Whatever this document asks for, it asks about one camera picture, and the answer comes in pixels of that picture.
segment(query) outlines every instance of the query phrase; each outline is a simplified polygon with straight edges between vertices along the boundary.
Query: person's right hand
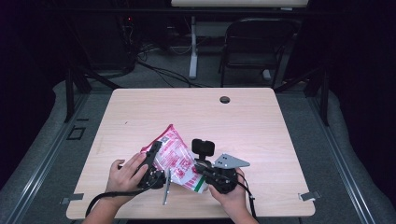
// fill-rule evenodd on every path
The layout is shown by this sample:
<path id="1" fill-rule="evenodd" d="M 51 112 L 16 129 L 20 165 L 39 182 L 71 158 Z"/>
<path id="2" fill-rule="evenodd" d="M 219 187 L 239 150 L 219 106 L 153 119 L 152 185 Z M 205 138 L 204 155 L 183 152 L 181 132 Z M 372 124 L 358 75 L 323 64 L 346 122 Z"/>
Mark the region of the person's right hand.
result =
<path id="1" fill-rule="evenodd" d="M 245 176 L 244 173 L 240 168 L 236 168 L 236 172 L 240 174 L 238 176 L 238 182 L 244 184 L 242 177 Z M 221 203 L 224 211 L 234 223 L 258 223 L 247 209 L 246 191 L 241 186 L 237 185 L 233 191 L 227 194 L 219 193 L 211 185 L 209 186 L 209 190 L 212 196 Z"/>

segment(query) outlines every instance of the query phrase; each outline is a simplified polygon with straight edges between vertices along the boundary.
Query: wire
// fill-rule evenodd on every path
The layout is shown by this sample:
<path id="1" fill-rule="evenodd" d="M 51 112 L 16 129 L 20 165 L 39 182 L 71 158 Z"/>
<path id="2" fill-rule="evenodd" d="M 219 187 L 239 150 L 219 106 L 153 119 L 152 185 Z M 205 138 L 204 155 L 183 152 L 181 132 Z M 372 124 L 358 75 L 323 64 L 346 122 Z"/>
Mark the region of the wire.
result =
<path id="1" fill-rule="evenodd" d="M 250 204 L 251 215 L 257 220 L 256 210 L 254 209 L 254 202 L 253 202 L 253 201 L 255 200 L 255 198 L 253 197 L 253 194 L 250 192 L 250 190 L 248 189 L 248 187 L 245 186 L 244 184 L 240 183 L 239 181 L 236 181 L 236 183 L 237 183 L 239 186 L 241 186 L 243 189 L 245 189 L 245 191 L 247 192 L 247 194 L 248 194 L 248 201 L 249 201 L 249 204 Z"/>
<path id="2" fill-rule="evenodd" d="M 175 54 L 182 55 L 182 54 L 188 53 L 188 52 L 190 51 L 191 47 L 192 47 L 192 45 L 189 45 L 189 46 L 179 46 L 179 47 L 172 47 L 172 46 L 171 46 L 169 49 L 171 49 Z M 178 48 L 188 48 L 188 49 L 186 49 L 186 50 L 183 51 L 183 52 L 178 52 L 177 50 L 175 50 L 175 49 L 178 49 Z"/>
<path id="3" fill-rule="evenodd" d="M 191 33 L 191 28 L 190 28 L 189 23 L 188 23 L 187 20 L 186 20 L 186 17 L 183 17 L 183 19 L 184 19 L 184 22 L 186 23 L 187 28 L 189 29 L 189 31 L 190 31 L 190 33 Z"/>
<path id="4" fill-rule="evenodd" d="M 152 185 L 149 185 L 147 188 L 145 189 L 140 189 L 140 190 L 135 190 L 135 191 L 126 191 L 126 192 L 119 192 L 119 191 L 111 191 L 111 192 L 106 192 L 106 193 L 101 193 L 99 195 L 97 195 L 96 197 L 94 197 L 92 199 L 92 201 L 90 202 L 90 205 L 88 205 L 87 211 L 85 212 L 85 217 L 87 217 L 93 206 L 97 203 L 97 201 L 99 201 L 99 199 L 101 198 L 105 198 L 105 197 L 117 197 L 117 196 L 136 196 L 140 193 L 143 193 L 149 189 L 151 189 L 153 186 L 155 186 L 157 184 L 157 182 L 159 181 L 159 178 L 157 178 L 155 180 L 155 182 Z"/>
<path id="5" fill-rule="evenodd" d="M 247 185 L 247 188 L 248 188 L 248 182 L 247 182 L 247 180 L 245 179 L 245 177 L 243 176 L 243 175 L 241 175 L 241 174 L 239 174 L 238 172 L 236 172 L 238 175 L 240 175 L 241 177 L 242 177 L 242 179 L 244 179 L 244 181 L 245 181 L 245 184 Z"/>
<path id="6" fill-rule="evenodd" d="M 191 87 L 199 87 L 199 88 L 208 87 L 208 88 L 211 88 L 210 86 L 207 86 L 207 85 L 204 85 L 204 84 L 192 83 L 186 77 L 184 77 L 183 75 L 181 75 L 181 74 L 179 74 L 177 72 L 173 72 L 173 71 L 170 71 L 170 70 L 167 70 L 167 69 L 164 69 L 164 68 L 155 67 L 155 66 L 152 66 L 152 65 L 149 65 L 149 64 L 146 64 L 146 63 L 142 63 L 142 62 L 139 62 L 139 61 L 136 62 L 136 63 L 140 64 L 140 65 L 142 65 L 142 66 L 144 66 L 144 67 L 146 67 L 146 68 L 148 68 L 148 69 L 150 69 L 152 71 L 154 71 L 155 73 L 157 73 L 163 79 L 163 81 L 166 82 L 166 84 L 168 84 L 171 87 L 174 87 L 174 86 L 171 85 L 168 81 L 166 81 L 163 78 L 163 76 L 174 78 L 174 79 L 176 79 L 178 81 L 184 82 L 184 83 L 189 85 L 189 88 L 191 88 Z"/>
<path id="7" fill-rule="evenodd" d="M 148 59 L 148 52 L 150 52 L 154 49 L 159 49 L 159 48 L 155 47 L 155 45 L 153 45 L 153 44 L 147 44 L 140 49 L 140 52 L 137 54 L 137 57 L 141 61 L 145 62 Z"/>

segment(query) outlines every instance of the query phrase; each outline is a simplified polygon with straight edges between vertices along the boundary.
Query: table leg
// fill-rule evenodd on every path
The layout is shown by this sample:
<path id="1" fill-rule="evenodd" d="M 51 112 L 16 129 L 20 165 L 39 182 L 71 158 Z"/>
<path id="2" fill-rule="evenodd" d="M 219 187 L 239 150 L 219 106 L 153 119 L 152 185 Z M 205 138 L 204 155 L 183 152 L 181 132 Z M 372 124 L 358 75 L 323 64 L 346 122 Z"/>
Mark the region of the table leg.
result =
<path id="1" fill-rule="evenodd" d="M 197 78 L 197 63 L 198 63 L 198 55 L 197 55 L 197 41 L 196 41 L 196 33 L 195 33 L 195 17 L 191 17 L 191 62 L 190 62 L 190 75 L 189 78 L 196 79 Z"/>

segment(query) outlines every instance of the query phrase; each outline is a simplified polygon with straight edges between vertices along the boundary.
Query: red and white bag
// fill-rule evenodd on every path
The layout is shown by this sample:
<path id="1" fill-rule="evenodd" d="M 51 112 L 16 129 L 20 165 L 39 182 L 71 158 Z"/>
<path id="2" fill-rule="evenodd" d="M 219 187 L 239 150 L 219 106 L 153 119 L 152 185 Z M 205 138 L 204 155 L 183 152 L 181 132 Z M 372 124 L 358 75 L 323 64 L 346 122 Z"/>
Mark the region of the red and white bag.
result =
<path id="1" fill-rule="evenodd" d="M 202 193 L 207 189 L 205 178 L 195 172 L 194 158 L 191 155 L 191 150 L 181 139 L 180 135 L 170 124 L 168 128 L 153 142 L 160 141 L 163 143 L 158 151 L 154 166 L 158 170 L 170 170 L 172 182 L 183 186 L 186 189 L 191 189 Z M 141 152 L 147 152 L 151 145 L 142 147 Z"/>

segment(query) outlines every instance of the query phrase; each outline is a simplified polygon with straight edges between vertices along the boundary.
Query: hand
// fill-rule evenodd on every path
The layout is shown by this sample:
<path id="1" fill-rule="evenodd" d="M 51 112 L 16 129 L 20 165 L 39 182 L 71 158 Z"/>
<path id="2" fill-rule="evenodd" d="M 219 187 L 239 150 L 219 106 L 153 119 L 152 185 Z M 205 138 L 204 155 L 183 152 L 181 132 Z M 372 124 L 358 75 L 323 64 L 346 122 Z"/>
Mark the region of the hand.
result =
<path id="1" fill-rule="evenodd" d="M 238 175 L 238 182 L 244 183 L 245 174 L 240 168 L 235 169 Z M 246 191 L 239 185 L 227 194 L 219 193 L 215 187 L 209 186 L 212 196 L 221 203 L 224 211 L 228 214 L 234 223 L 258 223 L 256 219 L 249 213 L 246 203 Z"/>
<path id="2" fill-rule="evenodd" d="M 145 160 L 146 153 L 136 153 L 130 160 L 128 160 L 120 169 L 119 165 L 123 164 L 125 160 L 116 160 L 111 164 L 110 174 L 107 181 L 106 192 L 110 191 L 135 191 L 138 190 L 137 184 L 142 179 L 143 175 L 148 169 L 145 164 L 140 167 L 135 174 L 138 166 Z M 101 200 L 109 201 L 116 208 L 122 207 L 125 203 L 132 200 L 134 196 L 118 196 L 114 198 L 106 197 Z"/>

